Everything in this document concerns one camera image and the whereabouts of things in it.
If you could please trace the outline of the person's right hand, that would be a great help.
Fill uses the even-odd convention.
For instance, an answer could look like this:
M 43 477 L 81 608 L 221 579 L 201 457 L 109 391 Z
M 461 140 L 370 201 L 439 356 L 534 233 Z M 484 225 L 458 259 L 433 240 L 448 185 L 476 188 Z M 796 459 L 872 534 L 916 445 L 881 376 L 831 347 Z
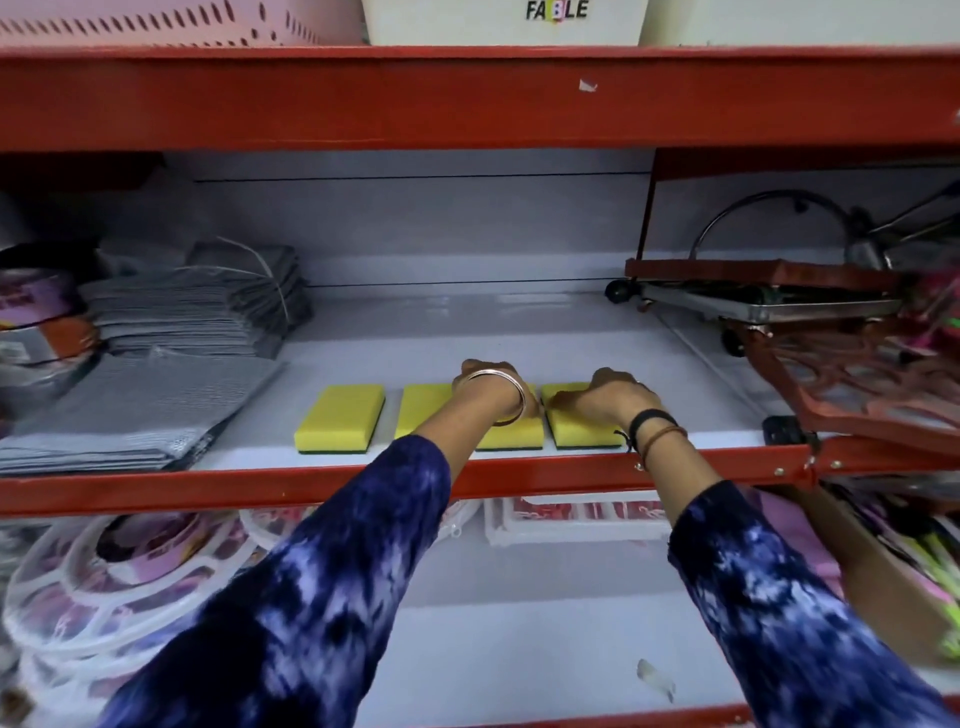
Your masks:
M 625 429 L 632 418 L 647 408 L 666 410 L 662 400 L 627 371 L 603 367 L 594 371 L 588 389 L 598 390 L 601 419 L 593 422 Z

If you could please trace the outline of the person's left hand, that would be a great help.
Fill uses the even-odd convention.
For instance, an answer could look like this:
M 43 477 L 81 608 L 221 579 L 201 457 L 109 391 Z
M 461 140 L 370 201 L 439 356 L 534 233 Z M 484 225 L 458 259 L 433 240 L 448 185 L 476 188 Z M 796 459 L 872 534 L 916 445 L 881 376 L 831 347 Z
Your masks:
M 468 358 L 452 382 L 450 405 L 470 422 L 506 428 L 540 418 L 542 407 L 530 385 L 507 362 Z

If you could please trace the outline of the yellow green scrub sponge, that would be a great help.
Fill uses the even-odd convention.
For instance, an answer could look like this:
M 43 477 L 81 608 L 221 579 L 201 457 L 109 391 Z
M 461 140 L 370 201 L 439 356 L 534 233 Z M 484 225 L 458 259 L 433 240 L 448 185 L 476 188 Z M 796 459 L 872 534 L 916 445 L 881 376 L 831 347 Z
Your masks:
M 386 402 L 380 384 L 326 387 L 294 431 L 302 455 L 365 454 Z
M 546 427 L 543 416 L 522 419 L 522 415 L 509 423 L 498 423 L 488 430 L 478 443 L 478 452 L 535 451 L 543 448 Z
M 562 391 L 585 391 L 586 381 L 551 383 L 540 386 L 541 400 L 554 444 L 558 450 L 622 450 L 625 443 L 618 430 L 583 418 L 575 413 L 557 409 L 551 401 Z
M 451 394 L 450 383 L 406 385 L 402 391 L 393 438 L 397 440 L 412 434 L 450 400 Z

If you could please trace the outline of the person's left forearm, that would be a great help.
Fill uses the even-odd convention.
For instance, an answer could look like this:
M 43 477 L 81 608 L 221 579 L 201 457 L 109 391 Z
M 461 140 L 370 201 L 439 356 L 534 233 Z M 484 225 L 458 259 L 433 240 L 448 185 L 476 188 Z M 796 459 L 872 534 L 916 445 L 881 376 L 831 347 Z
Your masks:
M 352 728 L 452 483 L 491 429 L 450 400 L 211 597 L 97 728 Z

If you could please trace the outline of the person's right forearm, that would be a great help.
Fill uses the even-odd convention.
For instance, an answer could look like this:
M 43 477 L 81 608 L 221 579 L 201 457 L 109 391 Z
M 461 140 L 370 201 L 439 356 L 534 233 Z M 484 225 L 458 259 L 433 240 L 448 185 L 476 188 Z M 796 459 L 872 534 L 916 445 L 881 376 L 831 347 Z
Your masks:
M 939 692 L 662 420 L 640 461 L 673 519 L 669 561 L 759 728 L 960 728 Z

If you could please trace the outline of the metal bangle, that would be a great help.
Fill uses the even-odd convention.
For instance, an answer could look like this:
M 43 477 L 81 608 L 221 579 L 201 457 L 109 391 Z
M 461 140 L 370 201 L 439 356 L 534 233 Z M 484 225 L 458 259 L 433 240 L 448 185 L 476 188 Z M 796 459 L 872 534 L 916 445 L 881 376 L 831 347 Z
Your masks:
M 506 363 L 479 362 L 464 367 L 452 382 L 456 397 L 465 395 L 493 419 L 490 426 L 509 424 L 522 416 L 523 384 L 520 375 Z

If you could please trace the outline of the black wristband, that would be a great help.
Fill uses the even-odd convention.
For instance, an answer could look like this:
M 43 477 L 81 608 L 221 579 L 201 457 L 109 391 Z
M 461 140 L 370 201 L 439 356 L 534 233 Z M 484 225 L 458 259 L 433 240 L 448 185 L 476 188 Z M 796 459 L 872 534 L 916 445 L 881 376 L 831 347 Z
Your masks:
M 628 452 L 640 453 L 641 449 L 638 444 L 638 433 L 642 426 L 644 426 L 649 421 L 663 421 L 669 424 L 669 427 L 674 430 L 681 431 L 684 435 L 687 435 L 682 427 L 679 426 L 677 420 L 673 418 L 671 414 L 666 412 L 666 410 L 659 408 L 647 408 L 638 412 L 629 422 L 625 428 L 618 429 L 616 432 L 617 435 L 621 436 L 626 445 Z

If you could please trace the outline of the white framed packet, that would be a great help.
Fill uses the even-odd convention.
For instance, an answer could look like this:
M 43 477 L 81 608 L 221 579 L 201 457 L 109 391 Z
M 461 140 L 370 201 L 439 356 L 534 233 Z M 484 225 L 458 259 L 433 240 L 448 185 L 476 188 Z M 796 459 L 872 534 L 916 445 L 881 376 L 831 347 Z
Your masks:
M 672 529 L 660 499 L 649 491 L 613 500 L 490 498 L 484 502 L 484 528 L 489 543 L 502 548 L 660 541 Z

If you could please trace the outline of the steel platform trolley with wheels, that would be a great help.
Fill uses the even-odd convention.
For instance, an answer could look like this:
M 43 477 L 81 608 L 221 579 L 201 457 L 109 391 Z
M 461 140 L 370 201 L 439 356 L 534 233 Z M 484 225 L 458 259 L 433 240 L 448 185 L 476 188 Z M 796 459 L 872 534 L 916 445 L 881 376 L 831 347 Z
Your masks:
M 823 324 L 894 316 L 904 305 L 903 277 L 841 264 L 766 260 L 629 259 L 605 298 L 641 309 L 665 305 L 766 334 L 774 325 Z

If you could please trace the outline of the red plastic lattice stand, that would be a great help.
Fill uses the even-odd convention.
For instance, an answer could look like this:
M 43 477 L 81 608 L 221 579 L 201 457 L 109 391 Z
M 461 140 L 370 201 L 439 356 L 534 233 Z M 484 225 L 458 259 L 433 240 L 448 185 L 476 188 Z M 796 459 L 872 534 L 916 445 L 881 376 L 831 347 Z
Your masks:
M 960 457 L 960 357 L 909 353 L 892 321 L 727 328 L 805 430 Z

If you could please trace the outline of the red metal shelf rack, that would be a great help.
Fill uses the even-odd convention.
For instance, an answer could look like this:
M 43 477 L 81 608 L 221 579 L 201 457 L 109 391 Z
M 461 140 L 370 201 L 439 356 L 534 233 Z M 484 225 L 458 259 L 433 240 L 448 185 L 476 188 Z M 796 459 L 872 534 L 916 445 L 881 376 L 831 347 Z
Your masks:
M 960 46 L 0 49 L 0 170 L 159 152 L 652 148 L 655 182 L 960 166 Z

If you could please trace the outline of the tied bundle of grey cloths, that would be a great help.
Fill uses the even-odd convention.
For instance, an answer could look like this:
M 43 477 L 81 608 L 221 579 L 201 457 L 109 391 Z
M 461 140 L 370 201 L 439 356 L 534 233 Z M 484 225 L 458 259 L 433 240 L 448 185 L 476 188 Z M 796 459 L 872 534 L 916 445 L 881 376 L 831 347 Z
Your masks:
M 186 262 L 80 285 L 108 351 L 274 359 L 314 314 L 299 257 L 287 245 L 199 242 Z

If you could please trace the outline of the brown cardboard panel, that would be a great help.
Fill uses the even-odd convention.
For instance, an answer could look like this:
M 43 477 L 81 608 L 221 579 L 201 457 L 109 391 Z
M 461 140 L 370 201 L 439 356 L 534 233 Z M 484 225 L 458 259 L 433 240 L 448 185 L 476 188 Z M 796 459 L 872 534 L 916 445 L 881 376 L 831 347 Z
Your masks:
M 763 487 L 803 511 L 837 561 L 844 598 L 858 617 L 910 665 L 960 671 L 960 626 L 945 603 L 871 534 L 854 509 L 821 487 Z

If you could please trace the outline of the steel utensil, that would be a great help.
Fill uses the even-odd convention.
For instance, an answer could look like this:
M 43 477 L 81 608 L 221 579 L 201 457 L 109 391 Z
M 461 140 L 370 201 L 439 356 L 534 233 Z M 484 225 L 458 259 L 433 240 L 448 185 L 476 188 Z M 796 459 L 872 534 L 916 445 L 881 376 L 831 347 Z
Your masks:
M 918 227 L 906 227 L 908 219 L 943 201 L 956 203 L 957 210 Z M 859 206 L 852 207 L 846 215 L 843 260 L 847 265 L 892 271 L 895 262 L 891 254 L 915 244 L 960 248 L 960 177 L 884 222 L 876 221 L 866 208 Z

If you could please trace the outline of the pink packaged item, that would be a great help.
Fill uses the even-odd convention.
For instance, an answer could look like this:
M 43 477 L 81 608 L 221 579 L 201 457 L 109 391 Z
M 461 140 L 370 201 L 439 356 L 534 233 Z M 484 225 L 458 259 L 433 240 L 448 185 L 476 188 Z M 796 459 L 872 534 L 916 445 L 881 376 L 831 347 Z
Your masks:
M 960 357 L 960 265 L 921 274 L 907 293 L 898 345 L 917 356 Z

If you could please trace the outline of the white plastic container with print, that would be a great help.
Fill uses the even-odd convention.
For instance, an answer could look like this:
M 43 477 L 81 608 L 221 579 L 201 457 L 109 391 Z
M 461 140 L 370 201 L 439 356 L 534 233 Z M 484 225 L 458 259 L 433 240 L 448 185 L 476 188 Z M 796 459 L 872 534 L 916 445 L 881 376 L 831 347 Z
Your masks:
M 362 0 L 375 46 L 628 46 L 649 0 Z

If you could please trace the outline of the bundle of colourful packets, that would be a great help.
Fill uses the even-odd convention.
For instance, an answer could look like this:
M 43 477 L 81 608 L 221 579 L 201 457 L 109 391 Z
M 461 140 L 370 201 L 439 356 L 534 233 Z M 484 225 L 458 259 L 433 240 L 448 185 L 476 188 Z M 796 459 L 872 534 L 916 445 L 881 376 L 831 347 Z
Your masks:
M 960 626 L 960 523 L 897 492 L 868 490 L 845 480 L 824 481 L 818 487 L 849 505 Z

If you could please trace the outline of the stack of flat grey packets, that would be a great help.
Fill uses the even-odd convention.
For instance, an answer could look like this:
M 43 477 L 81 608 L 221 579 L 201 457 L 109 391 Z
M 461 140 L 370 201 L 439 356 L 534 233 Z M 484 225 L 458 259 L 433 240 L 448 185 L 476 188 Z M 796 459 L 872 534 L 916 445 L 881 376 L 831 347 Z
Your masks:
M 0 438 L 0 478 L 156 473 L 195 464 L 284 364 L 157 348 L 107 355 Z

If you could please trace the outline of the cream plastic container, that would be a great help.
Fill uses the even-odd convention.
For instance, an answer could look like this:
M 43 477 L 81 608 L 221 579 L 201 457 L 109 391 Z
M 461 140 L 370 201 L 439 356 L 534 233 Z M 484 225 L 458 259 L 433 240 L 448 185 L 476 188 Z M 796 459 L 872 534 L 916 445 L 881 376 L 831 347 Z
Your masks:
M 649 0 L 639 43 L 960 45 L 960 0 Z

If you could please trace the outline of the stack of white round hangers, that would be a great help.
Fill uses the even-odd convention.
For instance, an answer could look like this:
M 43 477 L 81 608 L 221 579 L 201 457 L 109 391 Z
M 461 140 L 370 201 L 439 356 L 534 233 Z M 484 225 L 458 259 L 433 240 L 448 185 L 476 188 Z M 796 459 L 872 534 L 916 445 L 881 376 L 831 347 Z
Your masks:
M 475 608 L 466 578 L 482 565 L 477 501 L 445 516 L 399 614 L 361 725 L 467 725 L 486 710 L 467 660 Z M 0 588 L 0 627 L 18 679 L 44 716 L 81 721 L 155 656 L 218 590 L 277 549 L 317 506 L 55 517 Z

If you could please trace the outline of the pink plastic basket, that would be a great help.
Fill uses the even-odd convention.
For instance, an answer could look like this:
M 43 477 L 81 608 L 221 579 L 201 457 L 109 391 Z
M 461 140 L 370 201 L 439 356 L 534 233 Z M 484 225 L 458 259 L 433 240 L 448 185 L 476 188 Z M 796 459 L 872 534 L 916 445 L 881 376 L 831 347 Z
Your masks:
M 0 49 L 364 43 L 361 0 L 0 0 Z

